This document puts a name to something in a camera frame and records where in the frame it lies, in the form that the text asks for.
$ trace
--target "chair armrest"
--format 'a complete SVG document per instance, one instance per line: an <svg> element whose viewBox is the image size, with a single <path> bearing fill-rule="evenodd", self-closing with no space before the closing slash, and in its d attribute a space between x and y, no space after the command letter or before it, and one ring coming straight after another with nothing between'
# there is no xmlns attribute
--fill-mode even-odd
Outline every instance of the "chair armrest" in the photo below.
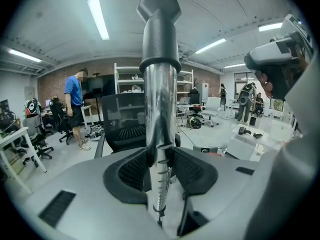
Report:
<svg viewBox="0 0 320 240"><path fill-rule="evenodd" d="M181 147L181 138L179 134L175 134L174 143L176 147Z"/></svg>
<svg viewBox="0 0 320 240"><path fill-rule="evenodd" d="M98 141L98 145L96 146L95 154L93 159L101 158L102 151L104 150L105 143L105 133L103 133Z"/></svg>

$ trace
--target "chrome cylinder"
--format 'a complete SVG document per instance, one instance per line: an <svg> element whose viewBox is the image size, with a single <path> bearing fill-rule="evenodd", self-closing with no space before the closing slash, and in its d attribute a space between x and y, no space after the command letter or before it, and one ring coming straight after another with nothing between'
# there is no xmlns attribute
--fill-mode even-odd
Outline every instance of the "chrome cylinder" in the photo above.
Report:
<svg viewBox="0 0 320 240"><path fill-rule="evenodd" d="M157 63L144 71L146 146L150 167L153 207L166 205L171 168L168 166L176 134L177 70Z"/></svg>

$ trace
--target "fluorescent light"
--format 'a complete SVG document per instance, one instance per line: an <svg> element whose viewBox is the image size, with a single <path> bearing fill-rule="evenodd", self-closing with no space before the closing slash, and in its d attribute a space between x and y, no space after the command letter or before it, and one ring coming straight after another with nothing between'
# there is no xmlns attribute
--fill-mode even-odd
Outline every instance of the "fluorescent light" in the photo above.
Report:
<svg viewBox="0 0 320 240"><path fill-rule="evenodd" d="M29 60L32 60L32 61L34 61L34 62L40 62L40 61L41 61L41 59L32 57L32 56L30 56L30 55L28 55L28 54L22 53L22 52L17 51L17 50L10 49L10 50L9 50L9 53L10 53L10 54L14 54L14 55L18 55L18 56L21 56L21 57L24 57L24 58L29 59Z"/></svg>
<svg viewBox="0 0 320 240"><path fill-rule="evenodd" d="M235 68L235 67L242 67L245 66L245 63L241 63L241 64L235 64L235 65L230 65L230 66L225 66L225 69L229 69L229 68Z"/></svg>
<svg viewBox="0 0 320 240"><path fill-rule="evenodd" d="M99 0L88 0L88 5L94 19L95 25L100 33L102 40L109 40L109 34L106 28L104 16L102 15L100 1Z"/></svg>
<svg viewBox="0 0 320 240"><path fill-rule="evenodd" d="M269 25L265 25L265 26L260 26L259 27L259 31L266 31L266 30L274 30L274 29L280 29L282 26L282 22L280 23L275 23L275 24L269 24Z"/></svg>
<svg viewBox="0 0 320 240"><path fill-rule="evenodd" d="M200 53L204 52L205 50L208 50L208 49L210 49L210 48L212 48L214 46L217 46L217 45L220 45L220 44L224 43L225 41L227 41L227 40L222 38L222 39L220 39L220 40L218 40L216 42L213 42L212 44L209 44L208 46L196 51L195 54L200 54Z"/></svg>

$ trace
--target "brick wall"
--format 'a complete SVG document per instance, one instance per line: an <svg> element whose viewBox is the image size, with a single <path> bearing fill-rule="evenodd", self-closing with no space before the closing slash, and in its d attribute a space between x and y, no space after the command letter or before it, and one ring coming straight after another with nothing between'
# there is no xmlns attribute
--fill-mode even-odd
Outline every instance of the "brick wall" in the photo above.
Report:
<svg viewBox="0 0 320 240"><path fill-rule="evenodd" d="M58 96L63 104L65 104L65 80L67 77L73 76L77 73L78 70L82 68L87 68L89 75L88 77L94 77L94 73L100 73L101 75L113 75L115 63L119 67L125 66L139 66L141 62L140 58L108 58L108 59L99 59L87 61L79 64L74 64L71 66L58 69L52 73L46 74L41 78L38 78L38 98L41 104L45 104L46 100L51 99L53 96ZM191 71L193 70L193 77L197 78L197 83L206 82L209 84L209 96L212 95L218 96L219 86L220 86L220 76L218 74L199 69L194 66L189 66L182 64L182 70ZM189 91L191 85L187 85L183 90L183 86L178 86L178 91ZM86 103L92 105L91 110L92 114L97 114L97 105L95 99L88 99Z"/></svg>

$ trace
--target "ceiling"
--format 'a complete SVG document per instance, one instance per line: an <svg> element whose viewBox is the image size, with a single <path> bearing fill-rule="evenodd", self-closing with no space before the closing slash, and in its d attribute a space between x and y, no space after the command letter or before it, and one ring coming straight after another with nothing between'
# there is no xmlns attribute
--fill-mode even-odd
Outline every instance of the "ceiling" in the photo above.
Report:
<svg viewBox="0 0 320 240"><path fill-rule="evenodd" d="M2 40L0 70L42 76L79 62L111 57L140 57L145 24L137 14L139 0L100 0L110 40L102 40L87 0L24 0ZM281 22L288 13L303 20L290 0L178 0L176 22L180 60L223 72L243 63L253 48L267 43L277 30L259 25ZM222 38L226 42L200 54ZM8 53L15 49L41 62Z"/></svg>

